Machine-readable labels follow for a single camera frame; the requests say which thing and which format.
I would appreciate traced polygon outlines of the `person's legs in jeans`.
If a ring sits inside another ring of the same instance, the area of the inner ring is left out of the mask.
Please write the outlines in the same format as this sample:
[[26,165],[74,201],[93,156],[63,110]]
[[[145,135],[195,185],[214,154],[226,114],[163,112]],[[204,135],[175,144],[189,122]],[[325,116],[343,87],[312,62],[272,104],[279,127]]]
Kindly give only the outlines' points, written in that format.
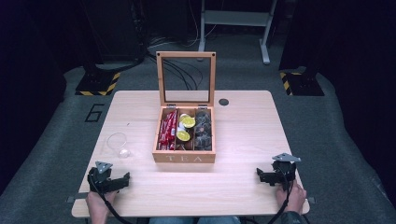
[[152,217],[148,224],[241,224],[238,217]]

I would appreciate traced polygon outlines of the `wooden tea box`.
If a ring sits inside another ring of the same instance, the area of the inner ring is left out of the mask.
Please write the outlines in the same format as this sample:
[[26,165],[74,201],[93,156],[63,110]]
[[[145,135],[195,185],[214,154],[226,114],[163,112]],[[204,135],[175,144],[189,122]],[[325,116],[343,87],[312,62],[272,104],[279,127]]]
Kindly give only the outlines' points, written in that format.
[[[215,77],[216,59],[214,52],[204,51],[159,51],[156,53],[160,116],[156,140],[152,151],[156,162],[213,163],[215,150]],[[171,111],[177,111],[176,142],[174,150],[159,150],[159,132],[163,119]],[[194,127],[185,128],[179,116],[188,114],[195,118],[198,111],[205,111],[211,118],[212,148],[196,150]],[[177,139],[178,131],[187,131],[191,139],[182,142]]]

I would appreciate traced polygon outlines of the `person's left hand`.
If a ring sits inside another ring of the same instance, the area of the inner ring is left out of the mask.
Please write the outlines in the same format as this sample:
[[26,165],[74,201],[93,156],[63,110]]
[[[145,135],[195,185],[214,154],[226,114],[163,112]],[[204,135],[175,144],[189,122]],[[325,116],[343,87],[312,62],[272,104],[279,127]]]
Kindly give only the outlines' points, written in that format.
[[91,216],[108,216],[110,211],[97,192],[90,191],[85,199]]

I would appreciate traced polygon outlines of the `bundle of red sachets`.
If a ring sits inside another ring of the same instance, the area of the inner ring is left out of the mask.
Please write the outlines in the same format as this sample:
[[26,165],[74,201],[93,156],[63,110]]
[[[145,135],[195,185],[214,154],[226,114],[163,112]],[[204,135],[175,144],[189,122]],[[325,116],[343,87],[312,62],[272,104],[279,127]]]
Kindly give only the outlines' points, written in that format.
[[163,119],[159,132],[159,150],[174,150],[176,142],[177,111],[173,110]]

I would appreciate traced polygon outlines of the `clear glass cup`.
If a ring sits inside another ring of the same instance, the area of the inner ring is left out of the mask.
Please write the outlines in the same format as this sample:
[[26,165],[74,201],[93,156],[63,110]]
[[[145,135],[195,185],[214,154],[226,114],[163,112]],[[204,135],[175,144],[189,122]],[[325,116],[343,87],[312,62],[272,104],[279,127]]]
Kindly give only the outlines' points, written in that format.
[[127,148],[127,136],[124,133],[111,134],[106,144],[119,158],[128,158],[131,155],[131,151]]

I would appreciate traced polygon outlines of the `white metal stand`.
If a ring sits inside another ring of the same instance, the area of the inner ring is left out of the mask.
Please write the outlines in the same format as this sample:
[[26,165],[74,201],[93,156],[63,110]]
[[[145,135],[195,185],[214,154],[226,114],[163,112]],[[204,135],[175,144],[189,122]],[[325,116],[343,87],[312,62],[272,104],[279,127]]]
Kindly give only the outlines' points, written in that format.
[[246,11],[224,11],[209,10],[205,8],[205,0],[201,0],[201,19],[200,19],[200,41],[199,51],[205,50],[205,37],[207,25],[235,25],[263,27],[264,33],[259,40],[262,62],[265,65],[270,64],[270,58],[267,47],[267,40],[270,34],[273,18],[275,16],[277,0],[271,0],[271,6],[268,12],[246,12]]

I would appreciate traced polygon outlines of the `black hazard striped stand base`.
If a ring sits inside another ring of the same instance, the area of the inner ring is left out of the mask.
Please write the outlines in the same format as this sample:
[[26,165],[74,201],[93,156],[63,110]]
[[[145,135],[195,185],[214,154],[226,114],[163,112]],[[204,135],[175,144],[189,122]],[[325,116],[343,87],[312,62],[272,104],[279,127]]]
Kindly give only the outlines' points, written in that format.
[[75,95],[109,95],[120,77],[118,69],[102,69],[95,64],[84,65],[83,69],[85,73],[76,87]]
[[323,96],[324,92],[316,79],[317,71],[306,68],[303,72],[280,73],[287,95],[292,96]]

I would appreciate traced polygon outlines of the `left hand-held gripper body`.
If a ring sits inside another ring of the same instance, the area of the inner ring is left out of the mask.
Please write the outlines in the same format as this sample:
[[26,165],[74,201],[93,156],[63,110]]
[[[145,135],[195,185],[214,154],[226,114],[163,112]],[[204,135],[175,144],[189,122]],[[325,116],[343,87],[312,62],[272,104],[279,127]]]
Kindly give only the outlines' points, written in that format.
[[122,184],[119,179],[112,180],[110,178],[112,166],[112,163],[102,161],[97,161],[95,163],[95,167],[91,168],[87,176],[90,191],[108,193],[122,188]]

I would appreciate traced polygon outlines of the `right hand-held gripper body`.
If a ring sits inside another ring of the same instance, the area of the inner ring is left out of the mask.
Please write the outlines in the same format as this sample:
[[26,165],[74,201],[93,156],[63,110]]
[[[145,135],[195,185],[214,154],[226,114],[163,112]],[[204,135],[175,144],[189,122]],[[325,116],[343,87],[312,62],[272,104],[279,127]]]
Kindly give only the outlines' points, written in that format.
[[296,163],[302,160],[300,157],[295,157],[288,153],[276,155],[273,157],[273,160],[272,166],[275,171],[275,177],[270,182],[270,185],[274,186],[275,184],[281,184],[283,190],[288,190],[290,188],[290,183],[296,176]]

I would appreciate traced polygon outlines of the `pile of dark tea bags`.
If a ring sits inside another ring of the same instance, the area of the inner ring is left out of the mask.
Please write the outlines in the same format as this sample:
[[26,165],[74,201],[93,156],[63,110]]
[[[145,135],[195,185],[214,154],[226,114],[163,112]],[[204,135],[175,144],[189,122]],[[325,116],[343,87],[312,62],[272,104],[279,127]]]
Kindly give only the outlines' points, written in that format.
[[194,146],[196,150],[210,150],[212,148],[211,118],[203,110],[195,116]]

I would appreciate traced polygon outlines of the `person's right hand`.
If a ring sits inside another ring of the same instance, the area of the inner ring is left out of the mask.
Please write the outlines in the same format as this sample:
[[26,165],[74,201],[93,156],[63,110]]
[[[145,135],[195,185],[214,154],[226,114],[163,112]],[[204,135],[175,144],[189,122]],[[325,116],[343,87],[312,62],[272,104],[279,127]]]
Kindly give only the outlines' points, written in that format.
[[306,198],[306,190],[302,188],[296,181],[292,182],[290,194],[283,190],[282,186],[276,189],[276,201],[279,207],[283,205],[286,199],[289,199],[285,212],[296,212],[301,215]]

